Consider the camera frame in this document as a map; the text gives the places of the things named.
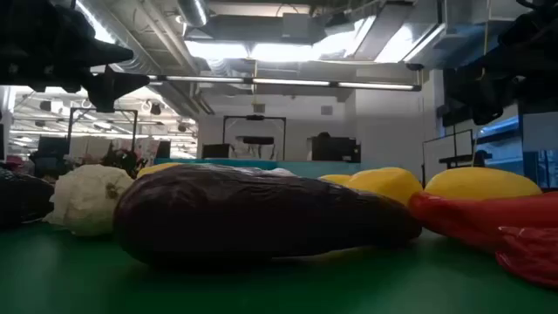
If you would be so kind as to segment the thin black frame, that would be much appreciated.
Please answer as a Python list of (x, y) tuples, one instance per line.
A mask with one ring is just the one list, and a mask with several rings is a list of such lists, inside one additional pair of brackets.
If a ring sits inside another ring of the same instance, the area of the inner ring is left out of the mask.
[(445, 135), (422, 144), (422, 183), (425, 186), (436, 174), (447, 170), (439, 159), (456, 155), (473, 154), (473, 130)]

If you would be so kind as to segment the corrugated silver duct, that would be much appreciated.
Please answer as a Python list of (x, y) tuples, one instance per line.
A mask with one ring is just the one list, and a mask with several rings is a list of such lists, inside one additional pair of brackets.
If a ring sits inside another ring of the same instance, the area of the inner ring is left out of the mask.
[(103, 0), (76, 0), (76, 9), (84, 14), (95, 30), (96, 39), (133, 51), (133, 58), (112, 64), (112, 68), (135, 74), (161, 74), (160, 66), (132, 33), (110, 12)]

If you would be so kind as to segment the black desk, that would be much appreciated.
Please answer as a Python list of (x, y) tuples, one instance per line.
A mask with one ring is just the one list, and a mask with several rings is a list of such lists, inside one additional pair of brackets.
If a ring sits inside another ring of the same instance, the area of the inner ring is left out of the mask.
[(447, 169), (458, 167), (472, 167), (474, 154), (456, 155), (439, 159), (439, 164), (443, 164)]

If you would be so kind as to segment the long ceiling light bar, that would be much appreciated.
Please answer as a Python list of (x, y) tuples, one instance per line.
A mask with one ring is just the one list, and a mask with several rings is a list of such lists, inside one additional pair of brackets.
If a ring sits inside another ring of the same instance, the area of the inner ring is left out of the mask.
[(234, 85), (292, 85), (305, 87), (343, 88), (359, 90), (386, 90), (419, 92), (421, 85), (405, 85), (374, 82), (345, 82), (328, 80), (305, 80), (285, 78), (260, 78), (260, 77), (208, 77), (208, 76), (167, 76), (148, 75), (152, 82), (188, 82), (188, 83), (211, 83), (211, 84), (234, 84)]

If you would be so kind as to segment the red glossy pepper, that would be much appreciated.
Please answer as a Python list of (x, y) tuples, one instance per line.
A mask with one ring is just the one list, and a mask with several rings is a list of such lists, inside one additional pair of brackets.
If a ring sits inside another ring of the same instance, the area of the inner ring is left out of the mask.
[(432, 232), (485, 251), (500, 246), (505, 228), (558, 229), (558, 192), (485, 200), (420, 192), (410, 199), (409, 209)]

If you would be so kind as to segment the white cauliflower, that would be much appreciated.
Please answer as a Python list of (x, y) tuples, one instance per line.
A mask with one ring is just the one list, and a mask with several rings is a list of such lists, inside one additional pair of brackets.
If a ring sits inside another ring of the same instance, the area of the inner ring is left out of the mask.
[(44, 221), (75, 236), (108, 235), (119, 198), (132, 183), (120, 168), (99, 164), (78, 167), (58, 178), (51, 196), (53, 210)]

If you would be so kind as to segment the black frame stand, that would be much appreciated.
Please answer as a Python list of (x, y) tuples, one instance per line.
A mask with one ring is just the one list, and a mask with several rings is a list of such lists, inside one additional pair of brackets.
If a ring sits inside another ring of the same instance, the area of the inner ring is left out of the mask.
[[(80, 111), (82, 112), (82, 114), (80, 116), (78, 116), (77, 118), (74, 117), (74, 113), (76, 111)], [(69, 153), (70, 152), (70, 148), (71, 148), (71, 136), (72, 136), (72, 131), (73, 131), (73, 125), (75, 122), (78, 122), (81, 117), (83, 115), (85, 115), (86, 113), (89, 113), (90, 111), (95, 111), (98, 113), (123, 113), (125, 118), (128, 118), (126, 116), (126, 113), (131, 113), (133, 115), (133, 133), (132, 133), (132, 141), (131, 141), (131, 151), (135, 150), (135, 146), (136, 146), (136, 133), (137, 133), (137, 125), (138, 125), (138, 117), (139, 117), (139, 112), (137, 110), (132, 110), (132, 109), (111, 109), (111, 110), (99, 110), (98, 108), (83, 108), (83, 107), (71, 107), (70, 108), (70, 116), (69, 116), (69, 121), (68, 121), (68, 129), (67, 129), (67, 135), (66, 135), (66, 152)]]
[(225, 144), (226, 131), (227, 131), (226, 124), (227, 124), (228, 119), (245, 119), (245, 120), (253, 120), (253, 121), (260, 121), (260, 120), (266, 120), (266, 119), (280, 120), (283, 123), (282, 159), (285, 160), (287, 118), (285, 118), (285, 117), (270, 117), (270, 116), (264, 116), (264, 115), (259, 115), (259, 114), (250, 114), (250, 115), (245, 115), (245, 116), (242, 116), (242, 115), (224, 115), (223, 116), (223, 121), (222, 121), (222, 131), (221, 131), (221, 142), (222, 142), (222, 144)]

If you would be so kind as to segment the person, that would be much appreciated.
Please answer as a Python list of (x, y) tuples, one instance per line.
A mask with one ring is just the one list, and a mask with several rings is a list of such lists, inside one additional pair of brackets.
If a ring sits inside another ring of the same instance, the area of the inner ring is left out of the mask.
[(493, 156), (485, 151), (485, 150), (478, 150), (475, 152), (473, 157), (472, 166), (473, 167), (485, 167), (486, 160), (490, 160)]

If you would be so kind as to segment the yellow round produce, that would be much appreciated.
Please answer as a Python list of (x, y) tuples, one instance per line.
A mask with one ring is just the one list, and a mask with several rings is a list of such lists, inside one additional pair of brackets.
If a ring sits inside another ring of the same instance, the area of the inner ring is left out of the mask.
[(168, 163), (153, 165), (153, 166), (150, 166), (150, 167), (144, 167), (138, 172), (137, 179), (139, 179), (142, 176), (145, 176), (147, 174), (157, 173), (157, 172), (162, 171), (164, 169), (167, 169), (167, 168), (170, 168), (170, 167), (176, 167), (176, 166), (179, 166), (179, 163), (168, 162)]
[(372, 192), (407, 205), (410, 198), (423, 191), (420, 181), (408, 170), (383, 167), (358, 172), (345, 183), (347, 188)]
[(541, 195), (541, 188), (519, 174), (489, 167), (459, 167), (433, 176), (424, 191), (448, 199), (485, 200)]
[(319, 177), (321, 181), (327, 181), (338, 185), (345, 185), (351, 179), (347, 174), (326, 174)]

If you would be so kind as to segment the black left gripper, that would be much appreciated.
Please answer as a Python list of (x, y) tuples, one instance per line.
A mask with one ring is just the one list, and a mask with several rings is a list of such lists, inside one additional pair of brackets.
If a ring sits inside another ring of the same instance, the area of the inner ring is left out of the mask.
[[(95, 30), (75, 10), (76, 0), (0, 0), (0, 85), (27, 85), (42, 92), (59, 86), (87, 90), (99, 110), (146, 85), (147, 75), (115, 72), (109, 64), (133, 58), (133, 51), (95, 39)], [(100, 74), (90, 67), (107, 65)]]

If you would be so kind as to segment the large black monitor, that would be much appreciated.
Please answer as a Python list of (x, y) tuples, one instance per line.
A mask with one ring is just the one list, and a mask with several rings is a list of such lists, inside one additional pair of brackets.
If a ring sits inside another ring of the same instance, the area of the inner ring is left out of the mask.
[(311, 150), (314, 161), (361, 162), (360, 145), (352, 138), (313, 137)]

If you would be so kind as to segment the dark textured produce item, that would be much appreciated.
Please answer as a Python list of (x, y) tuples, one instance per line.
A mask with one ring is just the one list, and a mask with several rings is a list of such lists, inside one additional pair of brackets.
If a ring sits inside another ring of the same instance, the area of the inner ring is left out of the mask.
[(53, 194), (47, 181), (0, 168), (0, 230), (44, 218), (53, 210)]

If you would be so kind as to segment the round silver duct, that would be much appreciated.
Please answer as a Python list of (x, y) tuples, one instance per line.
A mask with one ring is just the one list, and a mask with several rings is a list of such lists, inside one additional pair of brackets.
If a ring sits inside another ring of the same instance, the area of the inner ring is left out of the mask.
[(180, 14), (190, 27), (203, 27), (209, 20), (209, 9), (204, 0), (177, 0)]

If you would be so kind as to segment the dark purple eggplant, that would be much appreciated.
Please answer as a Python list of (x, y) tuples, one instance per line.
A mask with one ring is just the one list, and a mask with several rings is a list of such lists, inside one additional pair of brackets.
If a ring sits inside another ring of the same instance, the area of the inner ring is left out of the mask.
[(238, 267), (420, 236), (398, 201), (253, 167), (179, 164), (137, 178), (113, 212), (133, 258), (161, 268)]

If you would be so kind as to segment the small black monitor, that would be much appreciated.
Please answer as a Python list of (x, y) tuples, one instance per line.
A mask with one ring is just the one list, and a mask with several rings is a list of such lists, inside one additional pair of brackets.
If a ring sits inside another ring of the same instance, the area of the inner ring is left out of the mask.
[(204, 144), (201, 149), (202, 159), (228, 159), (231, 146), (226, 143)]

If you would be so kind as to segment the red crinkled produce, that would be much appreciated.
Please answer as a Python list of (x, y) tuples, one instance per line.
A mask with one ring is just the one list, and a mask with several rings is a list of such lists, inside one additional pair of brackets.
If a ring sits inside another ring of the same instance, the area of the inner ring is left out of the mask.
[(558, 228), (500, 227), (497, 263), (530, 283), (558, 290)]

